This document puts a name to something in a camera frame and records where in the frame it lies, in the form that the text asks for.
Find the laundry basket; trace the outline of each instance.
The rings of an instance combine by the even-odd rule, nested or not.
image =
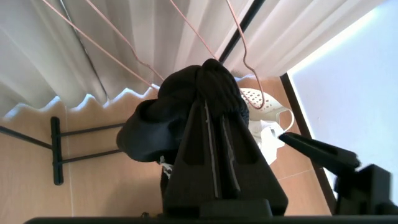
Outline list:
[[[262,97],[260,90],[255,90],[252,88],[241,88],[241,91],[246,95],[246,97],[250,99],[251,103],[254,104],[254,106],[258,107],[261,105]],[[275,100],[275,98],[273,98],[269,94],[264,92],[262,94],[264,94],[264,99],[266,100],[266,102],[264,103],[264,106],[259,110],[250,105],[248,100],[242,95],[242,98],[245,100],[249,108],[249,119],[252,121],[275,121],[280,125],[279,115],[282,112],[289,111],[292,115],[292,122],[290,122],[289,127],[284,129],[284,131],[286,132],[287,130],[289,130],[294,123],[294,115],[292,110],[282,106],[277,100]]]

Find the curtain fold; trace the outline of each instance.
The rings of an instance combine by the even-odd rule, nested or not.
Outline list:
[[[238,19],[253,0],[231,0]],[[245,31],[248,64],[261,78],[288,69],[359,19],[382,0],[266,0]],[[67,11],[84,33],[149,83],[161,79],[142,66],[128,44],[86,1],[50,0]],[[183,67],[211,58],[199,38],[168,0],[92,0],[134,46],[139,58],[166,78]],[[225,1],[175,0],[176,5],[219,57],[236,30]],[[225,62],[250,73],[241,40]],[[101,104],[126,88],[143,94],[148,87],[81,37],[39,0],[0,3],[0,116],[16,104],[42,108],[55,96],[69,107],[87,94]]]

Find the tile floor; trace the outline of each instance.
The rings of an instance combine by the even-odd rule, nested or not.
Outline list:
[[[256,81],[242,79],[240,87],[257,88]],[[264,91],[289,107],[279,78],[262,82]],[[155,98],[150,92],[146,99]],[[11,120],[0,125],[51,143],[50,117],[58,116],[62,132],[122,123],[141,100],[126,93],[102,107],[89,98],[80,110],[66,110],[61,101],[46,110],[21,106]],[[282,127],[290,122],[281,115]],[[299,129],[294,124],[291,131]],[[118,129],[63,138],[63,158],[116,149]],[[48,149],[0,134],[0,222],[23,223],[34,217],[138,216],[162,211],[160,166],[141,163],[123,153],[64,165],[64,184],[52,180],[52,155]],[[289,198],[287,215],[329,215],[317,177],[308,158],[284,146],[271,165]]]

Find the clothes rack base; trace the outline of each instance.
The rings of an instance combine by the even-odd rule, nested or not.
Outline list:
[[[90,132],[94,132],[94,131],[101,131],[101,130],[106,130],[106,129],[111,129],[111,128],[118,128],[118,127],[123,126],[124,123],[112,124],[112,125],[101,126],[101,127],[96,127],[96,128],[82,129],[82,130],[77,130],[77,131],[69,131],[69,132],[65,132],[65,133],[61,133],[60,119],[58,117],[51,117],[50,125],[51,125],[52,144],[47,144],[43,141],[32,138],[30,136],[19,133],[17,131],[11,130],[4,126],[0,126],[0,133],[6,134],[6,135],[14,137],[14,138],[18,138],[23,141],[30,142],[32,144],[36,144],[38,146],[42,146],[46,149],[50,149],[52,151],[52,169],[53,169],[53,179],[54,179],[55,185],[63,184],[63,169],[62,168],[63,168],[64,164],[69,163],[69,162],[82,161],[85,159],[91,159],[91,158],[96,158],[96,157],[100,157],[100,156],[106,156],[106,155],[121,152],[120,149],[115,149],[115,150],[111,150],[111,151],[107,151],[107,152],[90,154],[87,156],[74,157],[71,159],[62,159],[61,139],[62,139],[62,137],[76,135],[76,134],[83,134],[83,133],[90,133]]]

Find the tile grout line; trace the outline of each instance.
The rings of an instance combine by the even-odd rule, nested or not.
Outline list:
[[[68,108],[65,105],[65,126],[68,131]],[[68,148],[68,158],[70,158],[70,148],[69,148],[69,136],[67,136],[67,148]],[[68,164],[68,170],[69,170],[69,189],[70,189],[70,205],[72,207],[72,217],[75,216],[75,211],[73,209],[73,190],[72,190],[72,171],[71,171],[71,165]]]
[[[294,177],[294,176],[296,176],[296,175],[303,174],[303,173],[308,172],[308,171],[311,171],[311,170],[313,170],[313,169],[305,170],[305,171],[302,171],[302,172],[299,172],[299,173],[296,173],[296,174],[293,174],[293,175],[290,175],[290,176],[287,176],[287,177],[283,177],[283,178],[281,178],[281,179],[278,179],[278,181],[283,180],[283,179],[286,179],[286,178],[289,178],[289,177]]]

